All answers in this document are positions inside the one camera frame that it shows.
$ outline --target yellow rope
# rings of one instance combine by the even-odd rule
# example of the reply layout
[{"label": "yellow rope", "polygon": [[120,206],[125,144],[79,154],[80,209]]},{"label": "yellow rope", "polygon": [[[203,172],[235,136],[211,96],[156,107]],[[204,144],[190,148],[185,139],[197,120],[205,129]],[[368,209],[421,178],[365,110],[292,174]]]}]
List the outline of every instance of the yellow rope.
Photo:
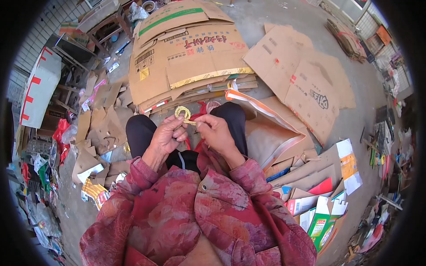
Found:
[{"label": "yellow rope", "polygon": [[179,114],[182,112],[182,111],[185,111],[185,116],[184,116],[184,123],[187,123],[187,124],[190,124],[190,125],[193,125],[193,126],[195,126],[197,123],[196,122],[194,122],[194,121],[189,121],[189,119],[191,118],[191,112],[188,110],[188,108],[186,108],[186,107],[184,107],[184,106],[179,106],[178,108],[176,108],[176,111],[175,111],[175,116],[176,117],[179,117]]}]

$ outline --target person's right hand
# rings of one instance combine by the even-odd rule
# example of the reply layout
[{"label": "person's right hand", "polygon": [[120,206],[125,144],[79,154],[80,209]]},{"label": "person's right hand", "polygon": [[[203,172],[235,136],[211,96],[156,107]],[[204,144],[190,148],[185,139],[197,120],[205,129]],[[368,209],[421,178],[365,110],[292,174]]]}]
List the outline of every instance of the person's right hand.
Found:
[{"label": "person's right hand", "polygon": [[234,169],[245,162],[244,156],[235,146],[235,141],[229,132],[225,119],[214,115],[205,114],[195,119],[197,130],[201,138],[217,151],[227,161],[229,167]]},{"label": "person's right hand", "polygon": [[224,154],[235,146],[225,119],[205,114],[196,118],[195,121],[197,122],[197,130],[201,133],[201,138],[205,139],[207,144],[218,153]]}]

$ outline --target jacket sleeve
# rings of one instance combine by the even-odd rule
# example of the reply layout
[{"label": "jacket sleeve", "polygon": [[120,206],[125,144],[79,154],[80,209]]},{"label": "jacket sleeve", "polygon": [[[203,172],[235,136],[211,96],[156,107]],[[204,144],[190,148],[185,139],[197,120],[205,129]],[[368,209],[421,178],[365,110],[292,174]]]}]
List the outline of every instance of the jacket sleeve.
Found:
[{"label": "jacket sleeve", "polygon": [[84,265],[122,265],[127,233],[132,224],[134,198],[158,180],[140,157],[130,161],[130,173],[111,191],[92,224],[80,239]]},{"label": "jacket sleeve", "polygon": [[230,172],[230,178],[249,194],[256,211],[268,222],[277,239],[282,264],[314,265],[317,250],[313,241],[284,206],[284,201],[273,196],[272,185],[266,183],[259,164],[248,159]]}]

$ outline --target green printed stripe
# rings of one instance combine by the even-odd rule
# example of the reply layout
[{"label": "green printed stripe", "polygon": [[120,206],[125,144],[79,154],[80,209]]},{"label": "green printed stripe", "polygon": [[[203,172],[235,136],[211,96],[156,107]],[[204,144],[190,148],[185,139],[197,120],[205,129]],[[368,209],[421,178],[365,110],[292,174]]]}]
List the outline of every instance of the green printed stripe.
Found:
[{"label": "green printed stripe", "polygon": [[146,26],[144,29],[140,30],[139,36],[141,36],[142,34],[144,34],[147,31],[149,31],[151,28],[157,26],[158,24],[163,23],[164,21],[171,20],[172,18],[175,18],[175,17],[180,17],[180,16],[184,16],[184,15],[188,15],[188,14],[194,14],[194,13],[201,13],[201,12],[204,12],[204,10],[202,8],[196,8],[196,9],[185,9],[185,10],[170,14],[170,15],[152,23],[151,25]]}]

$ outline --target barcode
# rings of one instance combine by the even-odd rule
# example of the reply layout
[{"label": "barcode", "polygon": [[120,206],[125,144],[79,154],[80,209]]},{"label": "barcode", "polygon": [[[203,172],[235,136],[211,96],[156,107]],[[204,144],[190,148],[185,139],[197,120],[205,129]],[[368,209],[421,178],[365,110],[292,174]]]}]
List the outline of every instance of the barcode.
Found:
[{"label": "barcode", "polygon": [[266,50],[269,54],[272,54],[271,50],[269,50],[269,48],[268,48],[265,44],[264,44],[262,47],[263,47],[263,48],[265,48],[265,50]]},{"label": "barcode", "polygon": [[276,42],[272,38],[269,38],[269,40],[274,46],[276,46]]}]

